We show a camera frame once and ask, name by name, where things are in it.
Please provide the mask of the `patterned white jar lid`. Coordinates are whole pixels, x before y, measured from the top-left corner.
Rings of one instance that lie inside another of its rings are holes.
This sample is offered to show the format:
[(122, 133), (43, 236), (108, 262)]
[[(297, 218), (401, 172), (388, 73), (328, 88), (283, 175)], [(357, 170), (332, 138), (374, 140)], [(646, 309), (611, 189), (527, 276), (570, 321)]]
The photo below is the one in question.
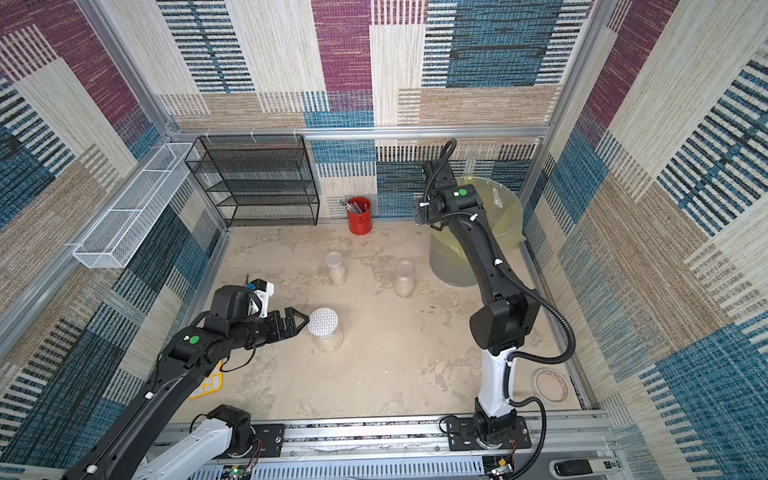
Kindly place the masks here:
[(332, 337), (339, 329), (339, 316), (331, 308), (318, 308), (310, 314), (308, 328), (317, 339)]

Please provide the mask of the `grey bin with yellow bag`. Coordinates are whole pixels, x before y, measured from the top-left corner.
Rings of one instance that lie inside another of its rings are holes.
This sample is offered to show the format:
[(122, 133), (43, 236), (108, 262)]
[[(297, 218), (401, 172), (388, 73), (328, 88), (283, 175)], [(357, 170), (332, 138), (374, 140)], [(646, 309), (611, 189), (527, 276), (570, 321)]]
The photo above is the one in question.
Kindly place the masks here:
[[(490, 179), (461, 175), (459, 185), (473, 185), (486, 211), (487, 223), (507, 255), (525, 240), (523, 207), (517, 195), (506, 186)], [(448, 226), (432, 230), (429, 262), (433, 273), (443, 282), (456, 287), (477, 285), (477, 280), (464, 251)]]

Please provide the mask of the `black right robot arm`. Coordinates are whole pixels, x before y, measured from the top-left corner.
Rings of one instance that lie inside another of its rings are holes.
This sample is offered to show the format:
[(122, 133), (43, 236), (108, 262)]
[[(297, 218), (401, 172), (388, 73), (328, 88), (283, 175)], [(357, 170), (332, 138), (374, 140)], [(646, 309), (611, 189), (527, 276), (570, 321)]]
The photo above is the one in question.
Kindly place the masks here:
[[(448, 140), (435, 160), (422, 164), (424, 191), (414, 200), (418, 225), (441, 231), (448, 229), (463, 250), (475, 276), (482, 307), (469, 319), (476, 345), (483, 351), (482, 383), (475, 399), (470, 440), (479, 447), (495, 449), (515, 438), (522, 426), (517, 410), (543, 402), (532, 397), (515, 400), (512, 376), (519, 361), (557, 365), (570, 360), (576, 338), (566, 317), (535, 289), (527, 287), (514, 273), (492, 233), (486, 209), (476, 188), (457, 182), (449, 160), (457, 140)], [(523, 350), (538, 312), (545, 308), (557, 320), (565, 338), (564, 351), (544, 357)]]

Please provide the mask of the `large plastic jar of rice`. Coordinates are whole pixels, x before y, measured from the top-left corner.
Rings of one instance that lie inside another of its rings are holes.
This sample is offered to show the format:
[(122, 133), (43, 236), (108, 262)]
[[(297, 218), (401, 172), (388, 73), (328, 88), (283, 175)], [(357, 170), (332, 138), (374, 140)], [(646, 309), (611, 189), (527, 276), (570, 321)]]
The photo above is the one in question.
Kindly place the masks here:
[(322, 351), (336, 351), (343, 342), (339, 316), (331, 308), (323, 307), (314, 310), (309, 316), (308, 329), (316, 345)]

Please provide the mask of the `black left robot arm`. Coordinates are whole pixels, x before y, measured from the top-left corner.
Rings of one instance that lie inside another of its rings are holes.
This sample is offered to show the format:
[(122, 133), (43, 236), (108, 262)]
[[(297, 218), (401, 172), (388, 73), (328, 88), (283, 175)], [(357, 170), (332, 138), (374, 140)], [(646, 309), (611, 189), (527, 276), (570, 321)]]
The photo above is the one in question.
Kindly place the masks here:
[(211, 309), (172, 337), (147, 385), (63, 477), (127, 479), (179, 407), (220, 361), (237, 349), (255, 350), (297, 336), (309, 317), (291, 307), (284, 315), (269, 312), (270, 287), (257, 280), (216, 290)]

